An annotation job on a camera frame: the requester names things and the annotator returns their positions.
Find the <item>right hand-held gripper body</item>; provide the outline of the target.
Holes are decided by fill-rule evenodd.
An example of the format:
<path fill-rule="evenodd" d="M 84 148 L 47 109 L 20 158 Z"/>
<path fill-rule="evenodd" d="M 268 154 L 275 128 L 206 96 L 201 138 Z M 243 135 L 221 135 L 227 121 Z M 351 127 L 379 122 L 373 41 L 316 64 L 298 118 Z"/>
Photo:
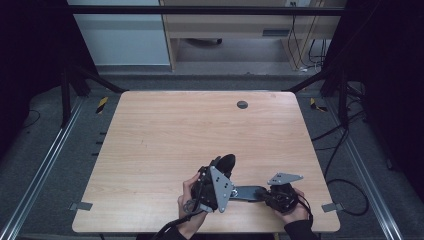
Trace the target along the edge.
<path fill-rule="evenodd" d="M 270 190 L 266 204 L 280 213 L 292 211 L 299 203 L 299 198 L 291 183 L 302 179 L 302 175 L 276 173 L 267 182 Z"/>

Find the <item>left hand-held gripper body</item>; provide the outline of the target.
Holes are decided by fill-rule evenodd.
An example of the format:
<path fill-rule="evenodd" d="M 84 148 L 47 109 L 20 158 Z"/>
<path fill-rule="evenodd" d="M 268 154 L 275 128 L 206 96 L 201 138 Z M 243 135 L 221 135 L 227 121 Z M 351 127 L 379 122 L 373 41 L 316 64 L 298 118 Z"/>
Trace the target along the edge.
<path fill-rule="evenodd" d="M 223 213 L 230 199 L 233 183 L 215 166 L 201 167 L 199 178 L 191 189 L 194 206 L 191 211 Z"/>

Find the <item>black stapler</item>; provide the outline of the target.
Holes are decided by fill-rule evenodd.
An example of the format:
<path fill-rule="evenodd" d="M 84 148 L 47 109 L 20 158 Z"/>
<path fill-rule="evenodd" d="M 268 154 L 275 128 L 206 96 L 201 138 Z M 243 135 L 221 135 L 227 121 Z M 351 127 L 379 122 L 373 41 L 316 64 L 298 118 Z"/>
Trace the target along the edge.
<path fill-rule="evenodd" d="M 260 196 L 255 194 L 262 186 L 235 186 L 231 181 L 232 170 L 235 167 L 236 157 L 227 154 L 221 157 L 217 166 L 210 165 L 212 186 L 218 205 L 229 201 L 259 202 Z"/>

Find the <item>person's right hand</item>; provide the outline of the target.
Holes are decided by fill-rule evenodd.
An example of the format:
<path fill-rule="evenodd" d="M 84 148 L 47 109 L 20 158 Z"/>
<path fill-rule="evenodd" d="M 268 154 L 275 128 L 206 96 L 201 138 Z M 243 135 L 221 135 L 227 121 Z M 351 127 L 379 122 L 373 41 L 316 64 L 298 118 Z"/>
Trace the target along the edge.
<path fill-rule="evenodd" d="M 308 220 L 310 217 L 310 208 L 305 202 L 304 193 L 297 188 L 295 188 L 295 192 L 298 195 L 299 203 L 294 209 L 286 213 L 281 213 L 277 210 L 274 211 L 275 215 L 283 222 L 283 225 Z"/>

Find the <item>person's left hand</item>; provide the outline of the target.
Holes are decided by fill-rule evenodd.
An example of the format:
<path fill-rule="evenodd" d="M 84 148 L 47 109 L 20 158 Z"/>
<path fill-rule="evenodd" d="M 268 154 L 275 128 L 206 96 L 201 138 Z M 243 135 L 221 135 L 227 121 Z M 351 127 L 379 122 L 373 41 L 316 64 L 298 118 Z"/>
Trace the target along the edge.
<path fill-rule="evenodd" d="M 183 182 L 182 194 L 178 197 L 179 217 L 186 216 L 184 205 L 191 200 L 191 188 L 198 180 L 200 174 L 196 173 L 192 178 Z M 177 229 L 179 233 L 186 239 L 190 240 L 193 235 L 200 229 L 207 216 L 207 212 L 201 212 L 193 216 L 189 221 L 179 224 Z"/>

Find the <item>grey tape piece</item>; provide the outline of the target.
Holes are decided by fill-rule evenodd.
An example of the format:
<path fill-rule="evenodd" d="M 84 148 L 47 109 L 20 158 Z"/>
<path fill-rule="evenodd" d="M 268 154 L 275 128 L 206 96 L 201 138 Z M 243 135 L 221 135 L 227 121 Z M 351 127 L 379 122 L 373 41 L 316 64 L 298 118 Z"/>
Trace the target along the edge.
<path fill-rule="evenodd" d="M 321 206 L 322 210 L 327 213 L 327 212 L 332 212 L 332 211 L 342 211 L 344 209 L 343 205 L 341 203 L 328 203 L 328 204 L 323 204 Z"/>
<path fill-rule="evenodd" d="M 93 204 L 92 203 L 87 203 L 87 202 L 72 202 L 69 206 L 69 209 L 71 211 L 76 211 L 76 210 L 84 210 L 84 211 L 90 211 L 92 208 Z"/>

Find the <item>yellow black hazard tape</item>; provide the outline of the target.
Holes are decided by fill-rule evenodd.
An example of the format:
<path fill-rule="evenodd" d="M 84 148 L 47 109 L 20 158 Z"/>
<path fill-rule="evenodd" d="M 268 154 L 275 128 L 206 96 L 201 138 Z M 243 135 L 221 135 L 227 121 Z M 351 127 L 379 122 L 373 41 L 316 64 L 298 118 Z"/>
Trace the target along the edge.
<path fill-rule="evenodd" d="M 104 109 L 107 101 L 108 101 L 108 97 L 103 97 L 99 101 L 99 104 L 98 104 L 97 109 L 96 109 L 96 114 L 101 114 L 103 112 L 103 109 Z"/>
<path fill-rule="evenodd" d="M 317 105 L 316 101 L 314 98 L 310 98 L 310 107 L 311 109 L 320 111 L 320 112 L 327 112 L 328 109 L 326 107 L 320 107 Z"/>

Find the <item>light wooden desk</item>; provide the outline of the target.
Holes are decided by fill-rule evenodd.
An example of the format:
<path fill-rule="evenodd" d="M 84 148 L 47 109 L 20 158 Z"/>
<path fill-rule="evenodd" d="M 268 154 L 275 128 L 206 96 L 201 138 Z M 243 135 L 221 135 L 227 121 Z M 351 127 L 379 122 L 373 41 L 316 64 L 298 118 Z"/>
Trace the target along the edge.
<path fill-rule="evenodd" d="M 158 0 L 162 6 L 344 7 L 347 0 Z M 176 61 L 180 39 L 274 38 L 285 48 L 294 70 L 307 66 L 306 55 L 315 40 L 330 40 L 338 16 L 278 15 L 165 15 L 168 53 Z"/>

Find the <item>white cabinet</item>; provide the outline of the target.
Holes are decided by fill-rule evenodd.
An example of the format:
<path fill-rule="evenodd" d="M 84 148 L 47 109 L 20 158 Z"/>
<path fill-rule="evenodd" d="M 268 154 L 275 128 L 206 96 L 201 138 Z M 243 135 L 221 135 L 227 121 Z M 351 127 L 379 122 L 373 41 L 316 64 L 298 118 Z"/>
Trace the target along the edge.
<path fill-rule="evenodd" d="M 169 65 L 161 15 L 75 14 L 97 66 Z"/>

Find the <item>black curtain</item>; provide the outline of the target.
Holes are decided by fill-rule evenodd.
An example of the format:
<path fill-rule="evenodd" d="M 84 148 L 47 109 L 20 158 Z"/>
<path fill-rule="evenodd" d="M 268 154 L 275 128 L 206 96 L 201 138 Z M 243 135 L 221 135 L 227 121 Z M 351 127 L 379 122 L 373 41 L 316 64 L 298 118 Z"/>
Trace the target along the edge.
<path fill-rule="evenodd" d="M 365 85 L 365 105 L 389 159 L 424 202 L 424 0 L 347 0 L 332 61 L 356 31 L 343 65 Z"/>
<path fill-rule="evenodd" d="M 67 0 L 0 0 L 0 158 L 10 149 L 31 99 L 60 85 L 61 71 L 96 72 Z"/>

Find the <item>aluminium floor rail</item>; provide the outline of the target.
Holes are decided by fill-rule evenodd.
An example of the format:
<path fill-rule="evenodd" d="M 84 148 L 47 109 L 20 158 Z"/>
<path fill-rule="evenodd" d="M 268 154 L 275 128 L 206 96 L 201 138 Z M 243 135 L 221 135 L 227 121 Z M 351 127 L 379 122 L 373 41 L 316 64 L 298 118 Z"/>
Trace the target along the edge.
<path fill-rule="evenodd" d="M 85 97 L 77 97 L 72 106 L 68 122 L 60 128 L 41 165 L 37 169 L 23 197 L 19 201 L 15 211 L 0 231 L 0 240 L 15 240 L 20 232 L 28 214 L 30 213 L 39 193 L 43 189 L 50 171 L 56 163 L 75 122 L 78 119 L 82 106 L 86 102 Z"/>
<path fill-rule="evenodd" d="M 402 184 L 402 177 L 387 167 L 385 155 L 364 111 L 353 104 L 347 113 L 349 133 L 345 149 L 368 196 L 371 209 L 387 240 L 404 240 L 393 205 L 397 199 L 396 187 Z"/>

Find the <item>black frame strut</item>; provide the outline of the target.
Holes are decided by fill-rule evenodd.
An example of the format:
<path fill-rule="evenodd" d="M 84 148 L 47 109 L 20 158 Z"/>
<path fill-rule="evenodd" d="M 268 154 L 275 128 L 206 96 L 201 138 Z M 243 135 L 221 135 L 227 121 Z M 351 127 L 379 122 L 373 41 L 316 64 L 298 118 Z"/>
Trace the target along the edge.
<path fill-rule="evenodd" d="M 324 83 L 320 89 L 323 97 L 329 97 L 338 91 L 338 120 L 343 128 L 348 127 L 348 114 L 347 114 L 347 74 L 342 68 L 328 67 L 315 75 L 307 78 L 306 80 L 296 84 L 293 87 L 286 89 L 286 92 L 297 93 L 307 86 L 323 80 Z"/>
<path fill-rule="evenodd" d="M 126 92 L 126 89 L 107 81 L 98 73 L 91 72 L 81 66 L 76 65 L 65 67 L 60 75 L 60 79 L 62 96 L 61 127 L 65 127 L 71 119 L 70 88 L 73 88 L 78 96 L 88 96 L 91 89 L 87 84 L 87 80 L 93 80 L 94 82 L 102 85 L 114 93 Z"/>

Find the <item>black horizontal frame bar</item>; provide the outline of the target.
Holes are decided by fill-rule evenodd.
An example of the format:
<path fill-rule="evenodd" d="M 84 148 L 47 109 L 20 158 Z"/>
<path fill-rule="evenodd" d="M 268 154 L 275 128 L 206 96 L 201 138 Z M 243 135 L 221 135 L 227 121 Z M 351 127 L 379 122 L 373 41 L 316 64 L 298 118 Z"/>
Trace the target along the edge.
<path fill-rule="evenodd" d="M 342 16 L 345 8 L 237 7 L 237 6 L 94 6 L 72 5 L 73 14 L 166 14 L 166 15 L 300 15 Z"/>

